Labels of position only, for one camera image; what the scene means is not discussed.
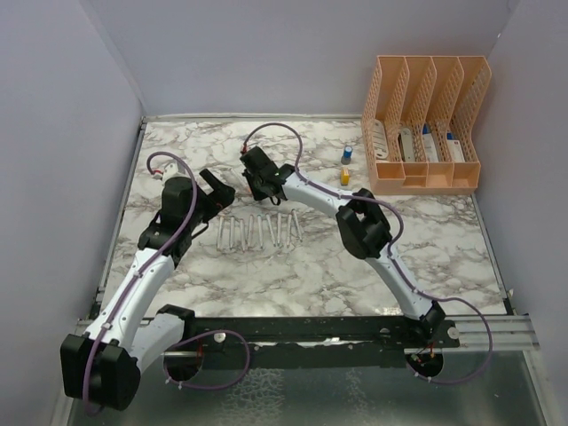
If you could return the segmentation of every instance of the marble tabletop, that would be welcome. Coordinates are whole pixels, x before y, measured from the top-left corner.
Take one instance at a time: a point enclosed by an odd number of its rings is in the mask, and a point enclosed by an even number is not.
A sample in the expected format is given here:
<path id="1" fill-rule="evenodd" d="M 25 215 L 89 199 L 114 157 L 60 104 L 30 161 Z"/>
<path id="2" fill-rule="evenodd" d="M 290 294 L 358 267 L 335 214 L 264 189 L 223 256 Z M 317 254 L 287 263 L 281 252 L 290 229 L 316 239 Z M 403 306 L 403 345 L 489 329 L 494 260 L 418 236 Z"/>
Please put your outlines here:
<path id="1" fill-rule="evenodd" d="M 136 252 L 138 236 L 160 208 L 162 184 L 146 171 L 154 151 L 169 151 L 186 159 L 195 173 L 210 169 L 236 188 L 233 205 L 223 212 L 222 247 L 217 249 L 219 219 L 196 238 L 174 275 L 158 291 L 146 315 L 165 304 L 195 310 L 198 316 L 325 316 L 400 314 L 398 304 L 369 265 L 343 248 L 335 220 L 304 205 L 286 201 L 273 206 L 252 199 L 239 162 L 244 138 L 261 122 L 150 122 L 137 159 L 134 179 L 115 242 L 106 281 L 104 308 L 120 285 Z M 304 139 L 301 168 L 313 179 L 339 186 L 339 159 L 345 145 L 353 146 L 351 181 L 343 189 L 368 187 L 359 122 L 289 122 Z M 260 130 L 253 139 L 277 164 L 293 163 L 298 144 L 282 128 Z M 155 165 L 168 160 L 155 159 Z M 199 177 L 199 184 L 209 187 Z M 460 296 L 483 313 L 506 313 L 473 202 L 468 196 L 383 197 L 401 212 L 405 233 L 398 250 L 424 289 L 435 296 Z M 286 244 L 287 216 L 298 213 L 303 238 L 292 226 Z M 283 215 L 282 243 L 272 245 L 263 220 L 260 248 L 257 215 Z M 242 250 L 240 219 L 251 241 Z M 233 248 L 229 248 L 230 217 L 235 217 Z M 395 220 L 393 233 L 397 230 Z M 444 304 L 448 314 L 472 313 L 458 303 Z"/>

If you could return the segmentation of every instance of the perforated divider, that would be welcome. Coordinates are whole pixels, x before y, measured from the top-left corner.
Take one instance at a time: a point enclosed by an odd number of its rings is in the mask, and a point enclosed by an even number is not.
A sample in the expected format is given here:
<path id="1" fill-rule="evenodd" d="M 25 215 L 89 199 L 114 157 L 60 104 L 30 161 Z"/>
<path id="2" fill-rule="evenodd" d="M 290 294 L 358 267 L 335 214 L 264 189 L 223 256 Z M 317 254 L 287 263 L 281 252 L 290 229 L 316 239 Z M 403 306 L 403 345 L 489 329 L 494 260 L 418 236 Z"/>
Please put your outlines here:
<path id="1" fill-rule="evenodd" d="M 374 193 L 473 193 L 480 165 L 471 130 L 491 79 L 483 57 L 378 56 L 361 119 L 369 180 Z M 389 148 L 375 157 L 373 128 L 383 122 Z M 430 127 L 439 162 L 429 162 L 422 127 Z M 398 134 L 413 133 L 414 162 L 402 158 Z M 461 142 L 464 162 L 455 162 L 446 133 Z"/>

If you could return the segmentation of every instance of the bottle cap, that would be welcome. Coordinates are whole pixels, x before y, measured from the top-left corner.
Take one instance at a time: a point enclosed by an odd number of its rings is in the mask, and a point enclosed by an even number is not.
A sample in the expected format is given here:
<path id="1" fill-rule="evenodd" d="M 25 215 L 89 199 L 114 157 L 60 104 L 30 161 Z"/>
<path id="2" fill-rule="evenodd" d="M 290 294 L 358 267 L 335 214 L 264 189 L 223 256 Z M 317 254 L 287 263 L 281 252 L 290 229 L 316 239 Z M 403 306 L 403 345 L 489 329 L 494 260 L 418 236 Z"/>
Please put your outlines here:
<path id="1" fill-rule="evenodd" d="M 351 154 L 353 154 L 353 148 L 349 145 L 347 145 L 344 149 L 343 149 L 343 157 L 345 158 L 351 158 Z"/>

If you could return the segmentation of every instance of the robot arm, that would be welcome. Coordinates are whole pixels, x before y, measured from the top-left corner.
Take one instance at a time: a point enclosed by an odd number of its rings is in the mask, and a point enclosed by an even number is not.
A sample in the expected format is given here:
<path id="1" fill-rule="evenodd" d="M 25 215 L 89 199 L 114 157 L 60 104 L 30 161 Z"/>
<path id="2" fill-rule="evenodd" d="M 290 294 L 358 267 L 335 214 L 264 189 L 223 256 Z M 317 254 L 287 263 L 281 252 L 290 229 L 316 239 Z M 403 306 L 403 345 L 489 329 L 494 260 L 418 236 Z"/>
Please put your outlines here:
<path id="1" fill-rule="evenodd" d="M 381 276 L 396 297 L 401 311 L 412 323 L 413 332 L 424 341 L 432 337 L 446 315 L 438 303 L 432 303 L 413 292 L 395 268 L 393 260 L 405 277 L 416 288 L 420 288 L 396 249 L 391 248 L 391 256 L 388 255 L 387 245 L 392 240 L 391 226 L 378 204 L 334 197 L 308 185 L 296 174 L 293 166 L 285 164 L 278 168 L 258 146 L 247 151 L 241 161 L 245 165 L 244 176 L 255 200 L 275 197 L 284 201 L 297 201 L 328 217 L 334 217 L 345 248 L 356 258 L 365 260 Z M 373 194 L 366 189 L 348 193 L 319 182 L 317 184 L 340 195 L 374 199 Z"/>
<path id="2" fill-rule="evenodd" d="M 87 358 L 102 328 L 106 332 L 100 338 L 91 367 L 90 401 L 118 410 L 126 408 L 134 398 L 144 370 L 181 340 L 185 322 L 176 315 L 158 313 L 149 326 L 139 325 L 156 292 L 192 245 L 197 235 L 193 233 L 195 228 L 207 224 L 233 203 L 233 188 L 220 182 L 208 170 L 203 170 L 201 176 L 213 191 L 204 193 L 197 186 L 197 200 L 189 222 L 174 242 L 144 273 L 140 273 L 139 267 L 149 261 L 183 224 L 193 197 L 191 179 L 180 173 L 176 163 L 166 167 L 162 177 L 162 208 L 140 235 L 138 251 L 124 281 L 85 333 L 68 335 L 61 345 L 63 384 L 69 397 L 82 397 Z M 132 286 L 134 277 L 138 279 Z M 115 308 L 118 311 L 109 319 L 109 312 Z"/>

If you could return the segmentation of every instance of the gray wall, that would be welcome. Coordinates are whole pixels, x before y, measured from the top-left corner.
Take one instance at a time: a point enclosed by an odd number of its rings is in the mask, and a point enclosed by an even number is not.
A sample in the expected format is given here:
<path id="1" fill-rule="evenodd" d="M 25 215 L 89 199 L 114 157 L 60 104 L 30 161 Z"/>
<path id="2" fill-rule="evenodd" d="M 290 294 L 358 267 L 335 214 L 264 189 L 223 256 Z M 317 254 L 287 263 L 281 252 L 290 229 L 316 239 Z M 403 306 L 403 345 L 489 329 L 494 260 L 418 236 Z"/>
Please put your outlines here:
<path id="1" fill-rule="evenodd" d="M 477 197 L 505 284 L 530 312 L 568 410 L 568 2 L 522 0 L 489 61 Z"/>
<path id="2" fill-rule="evenodd" d="M 375 55 L 488 55 L 517 4 L 83 1 L 122 54 L 149 114 L 360 113 Z"/>
<path id="3" fill-rule="evenodd" d="M 0 5 L 0 416 L 43 425 L 94 295 L 141 108 L 76 0 Z"/>

